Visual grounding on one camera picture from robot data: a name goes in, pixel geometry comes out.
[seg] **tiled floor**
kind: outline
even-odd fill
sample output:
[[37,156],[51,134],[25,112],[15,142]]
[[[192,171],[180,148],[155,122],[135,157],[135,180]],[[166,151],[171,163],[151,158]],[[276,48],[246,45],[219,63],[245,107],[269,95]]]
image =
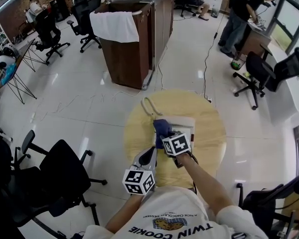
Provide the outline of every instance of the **tiled floor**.
[[[181,19],[179,14],[175,12],[176,20]],[[18,70],[37,100],[24,96],[25,105],[22,105],[9,88],[2,92],[0,126],[14,139],[11,149],[20,146],[33,129],[34,143],[48,150],[56,141],[64,139],[78,156],[85,149],[94,151],[95,155],[87,157],[84,165],[90,177],[107,179],[109,184],[95,184],[85,196],[97,204],[100,223],[105,225],[129,197],[121,178],[129,165],[123,150],[123,131],[130,111],[142,97],[162,88],[203,92],[204,59],[220,20],[221,16],[210,18],[208,22],[198,18],[174,21],[173,34],[160,64],[163,78],[157,70],[149,89],[140,93],[113,84],[98,45],[91,43],[81,54],[81,36],[75,36],[65,22],[59,23],[61,43],[71,43],[63,49],[63,57],[53,55],[49,66],[35,64],[36,72],[24,63]],[[233,90],[241,87],[241,83],[232,78],[231,59],[222,54],[217,45],[226,20],[224,17],[210,51],[205,79],[206,94],[212,98],[227,132],[226,154],[217,179],[237,202],[234,188],[237,182],[244,183],[247,194],[290,180],[295,175],[296,155],[292,129],[288,124],[272,126],[266,98],[260,99],[259,109],[253,111],[250,93],[233,96]],[[37,54],[45,58],[45,52],[37,51]],[[39,165],[42,155],[32,151],[30,154],[32,158],[23,165]],[[49,213],[38,218],[68,238],[93,223],[91,211],[82,205],[57,218]]]

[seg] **white towel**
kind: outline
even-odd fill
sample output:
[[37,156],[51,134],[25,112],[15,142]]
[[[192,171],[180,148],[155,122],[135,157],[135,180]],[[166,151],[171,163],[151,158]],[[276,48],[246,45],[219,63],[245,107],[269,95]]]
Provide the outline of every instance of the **white towel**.
[[128,11],[90,13],[96,36],[116,42],[138,42],[139,34],[133,16]]

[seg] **round wooden table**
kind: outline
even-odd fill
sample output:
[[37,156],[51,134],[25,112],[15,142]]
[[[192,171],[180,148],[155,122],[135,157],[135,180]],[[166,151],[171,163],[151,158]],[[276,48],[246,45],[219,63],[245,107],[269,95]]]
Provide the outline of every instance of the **round wooden table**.
[[[165,90],[155,92],[149,97],[165,116],[195,119],[193,154],[199,165],[215,177],[226,149],[226,131],[216,109],[202,96],[184,90]],[[145,103],[152,112],[148,100],[145,100]],[[132,110],[124,129],[124,148],[130,163],[142,150],[152,146],[153,134],[152,119],[139,103]],[[162,149],[158,150],[155,180],[159,187],[192,187],[192,180],[185,168],[177,169],[173,160],[168,158]]]

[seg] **man in black shirt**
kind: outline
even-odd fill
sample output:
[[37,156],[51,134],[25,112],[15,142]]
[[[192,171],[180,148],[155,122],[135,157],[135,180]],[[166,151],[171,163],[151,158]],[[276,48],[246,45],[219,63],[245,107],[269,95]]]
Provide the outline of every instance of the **man in black shirt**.
[[206,18],[206,16],[204,16],[210,8],[210,5],[208,3],[204,2],[203,0],[189,0],[188,3],[198,7],[197,13],[199,14],[198,17],[200,19],[203,19],[205,21],[209,20],[208,18]]
[[220,51],[228,57],[233,58],[232,53],[234,45],[242,38],[249,17],[251,16],[254,23],[258,23],[255,11],[264,3],[264,1],[274,0],[236,0],[231,8],[228,22],[223,30],[218,43],[221,46]]

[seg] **jeans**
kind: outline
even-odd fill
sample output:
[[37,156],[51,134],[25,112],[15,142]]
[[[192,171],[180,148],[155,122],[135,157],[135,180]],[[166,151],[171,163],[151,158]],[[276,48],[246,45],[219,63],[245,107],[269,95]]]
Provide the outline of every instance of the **jeans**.
[[220,42],[225,43],[221,50],[231,53],[234,45],[241,40],[244,35],[247,22],[237,16],[233,9],[230,11],[228,22],[220,37]]

